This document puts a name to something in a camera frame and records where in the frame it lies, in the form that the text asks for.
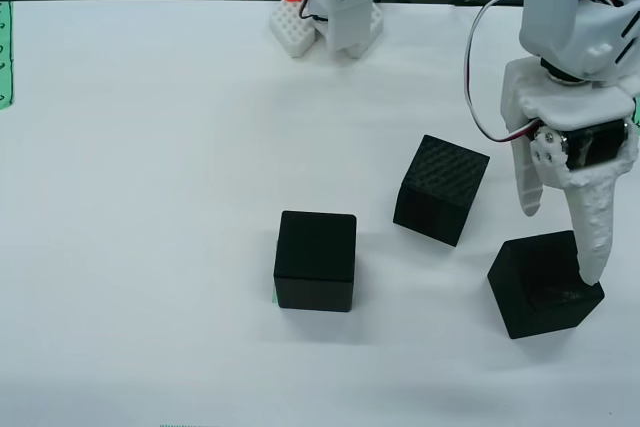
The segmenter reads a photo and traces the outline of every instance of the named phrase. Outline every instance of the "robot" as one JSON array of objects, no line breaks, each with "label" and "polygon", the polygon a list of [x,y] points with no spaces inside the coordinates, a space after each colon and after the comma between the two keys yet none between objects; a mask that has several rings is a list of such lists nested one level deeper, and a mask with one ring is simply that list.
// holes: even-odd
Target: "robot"
[{"label": "robot", "polygon": [[293,58],[302,57],[318,35],[331,51],[359,58],[382,32],[383,18],[373,0],[282,0],[270,27]]},{"label": "robot", "polygon": [[611,253],[616,181],[638,157],[638,20],[640,0],[524,0],[520,42],[534,57],[504,77],[522,210],[537,212],[543,186],[564,191],[588,285]]}]

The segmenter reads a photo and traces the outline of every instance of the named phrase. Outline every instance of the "white table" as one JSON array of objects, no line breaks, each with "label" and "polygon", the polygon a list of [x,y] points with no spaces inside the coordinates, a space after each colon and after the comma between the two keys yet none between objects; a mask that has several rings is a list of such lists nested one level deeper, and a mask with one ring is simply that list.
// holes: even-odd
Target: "white table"
[{"label": "white table", "polygon": [[[384,6],[361,61],[292,61],[268,3],[15,6],[0,113],[0,424],[603,426],[640,413],[640,168],[617,191],[606,300],[512,341],[486,274],[519,209],[510,149],[464,105],[475,9]],[[503,132],[520,12],[490,11],[474,95]],[[394,225],[429,133],[491,156],[457,249]],[[272,304],[284,209],[358,217],[354,310]],[[544,261],[544,252],[540,259]]]}]

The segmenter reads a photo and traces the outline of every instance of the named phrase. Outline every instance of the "red and white wire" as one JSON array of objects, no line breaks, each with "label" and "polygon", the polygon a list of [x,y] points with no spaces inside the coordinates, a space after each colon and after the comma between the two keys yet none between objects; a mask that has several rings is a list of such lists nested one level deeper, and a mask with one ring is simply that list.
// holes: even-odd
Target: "red and white wire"
[{"label": "red and white wire", "polygon": [[471,101],[471,47],[473,45],[473,36],[476,32],[476,29],[478,28],[478,24],[480,23],[480,20],[482,19],[484,14],[487,12],[487,10],[489,10],[495,4],[502,1],[503,0],[491,0],[490,2],[487,3],[487,5],[485,5],[480,10],[480,12],[478,12],[476,19],[473,21],[473,25],[471,26],[471,32],[469,32],[469,39],[467,40],[467,48],[465,50],[465,55],[464,55],[464,96],[465,96],[465,100],[467,101],[467,105],[469,106],[469,111],[471,112],[473,121],[478,126],[478,129],[480,129],[480,132],[482,132],[487,139],[492,140],[494,142],[499,142],[499,143],[511,142],[512,140],[522,137],[523,135],[529,133],[532,130],[535,130],[540,126],[540,120],[534,119],[531,122],[529,122],[527,125],[519,128],[518,130],[511,132],[511,134],[509,134],[507,137],[503,137],[503,138],[495,137],[491,135],[489,133],[489,130],[486,129],[485,126],[482,124],[475,110],[475,107],[473,106],[473,102]]}]

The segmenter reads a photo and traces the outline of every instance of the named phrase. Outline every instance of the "black cube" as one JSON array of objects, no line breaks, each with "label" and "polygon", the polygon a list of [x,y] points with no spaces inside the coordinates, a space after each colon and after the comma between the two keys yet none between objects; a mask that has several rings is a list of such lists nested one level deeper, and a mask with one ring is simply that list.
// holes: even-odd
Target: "black cube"
[{"label": "black cube", "polygon": [[355,216],[283,212],[273,272],[278,304],[350,311],[355,256]]},{"label": "black cube", "polygon": [[503,244],[488,278],[509,337],[577,327],[602,302],[602,286],[582,281],[577,255],[571,231]]},{"label": "black cube", "polygon": [[489,157],[425,135],[405,175],[395,224],[456,246]]}]

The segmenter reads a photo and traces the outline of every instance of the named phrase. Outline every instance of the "green object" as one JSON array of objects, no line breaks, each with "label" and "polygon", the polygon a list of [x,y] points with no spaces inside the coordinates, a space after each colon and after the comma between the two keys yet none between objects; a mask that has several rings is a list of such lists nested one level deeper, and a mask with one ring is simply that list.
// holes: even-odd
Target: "green object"
[{"label": "green object", "polygon": [[638,109],[638,102],[640,102],[640,99],[636,99],[636,113],[633,116],[633,121],[640,127],[640,109]]},{"label": "green object", "polygon": [[13,22],[11,2],[0,2],[0,110],[13,103]]}]

